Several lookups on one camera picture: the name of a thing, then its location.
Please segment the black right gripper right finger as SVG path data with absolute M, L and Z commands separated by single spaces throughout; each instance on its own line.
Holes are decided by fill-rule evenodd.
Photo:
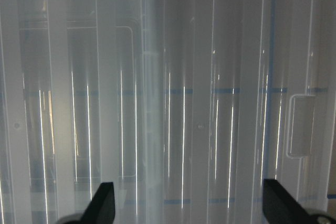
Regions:
M 311 223 L 310 215 L 276 179 L 264 179 L 262 203 L 268 223 Z

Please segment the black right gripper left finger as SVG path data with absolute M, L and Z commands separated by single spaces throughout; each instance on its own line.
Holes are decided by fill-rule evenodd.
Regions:
M 114 184 L 103 182 L 99 185 L 79 223 L 114 223 L 115 216 Z

